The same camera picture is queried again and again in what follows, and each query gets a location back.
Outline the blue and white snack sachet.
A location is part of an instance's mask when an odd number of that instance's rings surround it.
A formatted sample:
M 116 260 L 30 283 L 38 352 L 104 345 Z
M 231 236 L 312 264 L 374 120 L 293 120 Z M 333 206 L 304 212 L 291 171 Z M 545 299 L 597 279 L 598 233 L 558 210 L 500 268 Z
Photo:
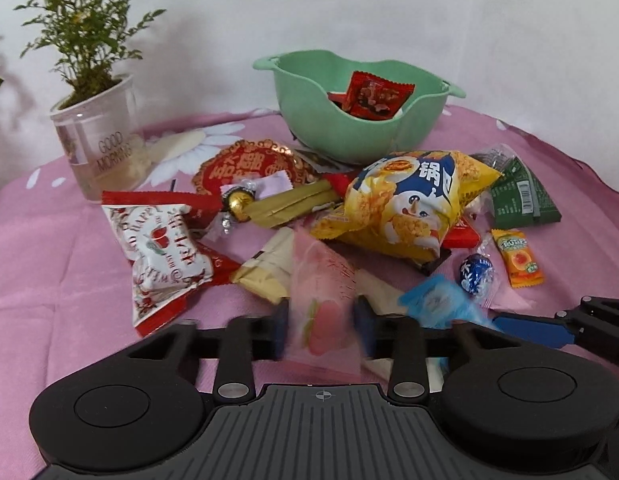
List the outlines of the blue and white snack sachet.
M 487 328 L 494 324 L 463 289 L 442 275 L 431 278 L 407 290 L 398 298 L 407 315 L 427 328 L 448 328 L 455 321 L 470 322 Z

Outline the pink peach snack packet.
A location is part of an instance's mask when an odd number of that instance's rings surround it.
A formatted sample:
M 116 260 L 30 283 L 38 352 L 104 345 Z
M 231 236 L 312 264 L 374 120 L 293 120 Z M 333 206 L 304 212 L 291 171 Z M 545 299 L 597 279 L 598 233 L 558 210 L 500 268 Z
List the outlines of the pink peach snack packet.
M 308 231 L 295 230 L 284 356 L 288 367 L 316 380 L 360 378 L 361 352 L 352 319 L 356 297 L 349 261 Z

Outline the cream beige sachet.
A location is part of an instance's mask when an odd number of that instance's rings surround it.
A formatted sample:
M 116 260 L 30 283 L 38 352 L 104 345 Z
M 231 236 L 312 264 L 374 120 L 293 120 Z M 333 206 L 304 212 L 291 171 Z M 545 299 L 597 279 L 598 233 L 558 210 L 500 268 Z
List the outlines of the cream beige sachet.
M 279 229 L 259 252 L 232 274 L 232 284 L 271 304 L 289 299 L 293 237 L 293 229 Z

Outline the orange candy packet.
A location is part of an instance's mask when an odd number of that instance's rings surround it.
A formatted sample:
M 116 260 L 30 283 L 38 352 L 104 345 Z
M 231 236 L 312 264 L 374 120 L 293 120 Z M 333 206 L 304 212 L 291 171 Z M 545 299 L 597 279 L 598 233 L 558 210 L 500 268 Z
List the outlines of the orange candy packet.
M 505 263 L 512 288 L 531 287 L 544 283 L 544 273 L 522 231 L 492 229 L 491 234 Z

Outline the blue foil wrapped candy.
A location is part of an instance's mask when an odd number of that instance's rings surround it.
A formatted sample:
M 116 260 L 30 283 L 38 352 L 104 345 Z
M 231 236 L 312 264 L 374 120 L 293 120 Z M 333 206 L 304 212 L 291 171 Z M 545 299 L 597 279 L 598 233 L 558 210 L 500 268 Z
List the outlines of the blue foil wrapped candy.
M 470 296 L 486 294 L 493 283 L 493 278 L 493 263 L 485 255 L 472 254 L 460 263 L 459 284 Z

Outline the small red candy packet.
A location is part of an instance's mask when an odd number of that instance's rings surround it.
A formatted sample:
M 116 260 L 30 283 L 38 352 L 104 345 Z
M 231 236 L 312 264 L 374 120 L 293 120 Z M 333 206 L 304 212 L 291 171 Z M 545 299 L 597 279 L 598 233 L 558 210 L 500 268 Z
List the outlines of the small red candy packet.
M 472 249 L 481 243 L 480 234 L 469 224 L 457 224 L 445 236 L 441 247 L 452 249 Z

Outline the olive gold stick sachet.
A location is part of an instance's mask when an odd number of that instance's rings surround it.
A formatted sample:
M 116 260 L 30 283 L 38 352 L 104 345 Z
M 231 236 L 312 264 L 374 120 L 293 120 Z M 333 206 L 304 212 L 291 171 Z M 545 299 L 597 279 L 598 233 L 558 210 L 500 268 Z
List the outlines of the olive gold stick sachet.
M 321 179 L 290 191 L 255 200 L 244 208 L 248 218 L 262 228 L 277 228 L 341 200 L 331 184 Z

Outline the green triangular snack packet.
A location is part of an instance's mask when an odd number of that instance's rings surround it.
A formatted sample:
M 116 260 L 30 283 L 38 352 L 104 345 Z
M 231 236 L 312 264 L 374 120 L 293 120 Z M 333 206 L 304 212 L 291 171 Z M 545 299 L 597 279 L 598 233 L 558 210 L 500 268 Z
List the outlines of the green triangular snack packet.
M 562 219 L 544 185 L 518 157 L 508 160 L 503 175 L 489 192 L 496 229 L 522 229 Z

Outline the yellow rice crust snack bag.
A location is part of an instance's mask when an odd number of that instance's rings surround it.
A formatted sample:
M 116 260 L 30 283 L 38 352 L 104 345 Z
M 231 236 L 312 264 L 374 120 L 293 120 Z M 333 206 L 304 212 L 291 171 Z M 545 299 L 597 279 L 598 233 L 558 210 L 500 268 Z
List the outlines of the yellow rice crust snack bag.
M 500 177 L 459 151 L 391 154 L 349 184 L 343 203 L 317 217 L 311 235 L 429 263 L 465 207 Z

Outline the red white happy snack packet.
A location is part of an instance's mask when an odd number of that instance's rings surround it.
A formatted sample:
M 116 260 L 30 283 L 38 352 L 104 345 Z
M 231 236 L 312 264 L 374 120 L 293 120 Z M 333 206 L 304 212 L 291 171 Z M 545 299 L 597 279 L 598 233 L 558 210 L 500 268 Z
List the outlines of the red white happy snack packet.
M 146 337 L 188 308 L 188 297 L 227 285 L 240 263 L 203 244 L 221 201 L 196 193 L 101 195 L 101 208 L 132 266 L 133 326 Z

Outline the small pink candy wrapper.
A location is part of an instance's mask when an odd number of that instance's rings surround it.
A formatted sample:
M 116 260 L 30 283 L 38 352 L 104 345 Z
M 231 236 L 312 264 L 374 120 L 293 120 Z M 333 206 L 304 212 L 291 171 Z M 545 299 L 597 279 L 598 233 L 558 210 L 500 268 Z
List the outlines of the small pink candy wrapper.
M 255 197 L 258 200 L 264 200 L 264 198 L 282 194 L 293 189 L 293 184 L 285 170 L 276 171 L 274 174 L 266 177 L 260 177 L 255 180 L 255 185 Z

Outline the red gold round packet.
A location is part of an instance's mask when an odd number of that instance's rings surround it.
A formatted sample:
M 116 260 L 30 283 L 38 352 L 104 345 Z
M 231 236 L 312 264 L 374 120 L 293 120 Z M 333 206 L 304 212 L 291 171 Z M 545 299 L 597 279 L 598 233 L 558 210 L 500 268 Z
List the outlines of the red gold round packet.
M 223 185 L 269 177 L 278 171 L 285 171 L 293 188 L 317 179 L 314 168 L 288 146 L 270 139 L 239 140 L 203 162 L 192 185 L 198 194 L 211 195 L 220 192 Z

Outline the red snack packet in bowl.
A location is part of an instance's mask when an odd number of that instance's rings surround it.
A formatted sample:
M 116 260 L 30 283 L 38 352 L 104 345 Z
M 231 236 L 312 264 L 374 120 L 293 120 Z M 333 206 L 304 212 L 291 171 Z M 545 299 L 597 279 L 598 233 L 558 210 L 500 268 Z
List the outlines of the red snack packet in bowl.
M 349 87 L 344 92 L 328 92 L 327 98 L 349 116 L 379 122 L 392 119 L 415 90 L 416 84 L 403 84 L 355 70 Z

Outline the mint green plastic bowl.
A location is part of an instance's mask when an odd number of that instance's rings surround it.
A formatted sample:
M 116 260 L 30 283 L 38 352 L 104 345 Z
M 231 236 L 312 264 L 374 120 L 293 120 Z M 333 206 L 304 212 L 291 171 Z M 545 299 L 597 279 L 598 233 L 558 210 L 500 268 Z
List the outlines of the mint green plastic bowl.
M 467 96 L 457 84 L 423 68 L 395 60 L 353 61 L 329 50 L 268 55 L 254 61 L 253 68 L 273 73 L 279 110 L 293 136 L 350 165 L 368 165 L 391 152 L 416 148 L 432 131 L 447 99 Z M 414 84 L 415 92 L 391 119 L 352 116 L 328 94 L 346 91 L 356 72 Z

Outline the potted plant in clear cup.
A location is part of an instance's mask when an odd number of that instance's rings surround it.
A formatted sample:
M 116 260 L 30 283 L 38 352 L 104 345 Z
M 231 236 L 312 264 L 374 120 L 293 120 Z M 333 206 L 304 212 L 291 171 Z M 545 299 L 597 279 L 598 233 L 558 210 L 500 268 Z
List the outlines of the potted plant in clear cup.
M 37 31 L 25 53 L 52 49 L 52 68 L 70 87 L 50 111 L 58 139 L 86 200 L 99 202 L 106 191 L 128 191 L 144 182 L 147 153 L 130 74 L 123 62 L 139 61 L 134 36 L 162 15 L 150 10 L 130 17 L 133 0 L 26 0 L 31 12 L 25 26 Z

